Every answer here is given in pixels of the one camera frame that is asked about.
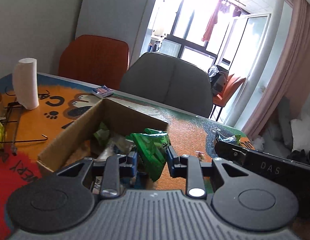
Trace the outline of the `person right hand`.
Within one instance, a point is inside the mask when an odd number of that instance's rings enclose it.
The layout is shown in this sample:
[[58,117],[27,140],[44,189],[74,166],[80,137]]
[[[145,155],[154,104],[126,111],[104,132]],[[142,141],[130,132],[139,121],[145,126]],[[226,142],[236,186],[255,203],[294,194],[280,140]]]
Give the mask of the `person right hand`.
[[310,240],[310,219],[297,218],[292,225],[292,230],[301,239]]

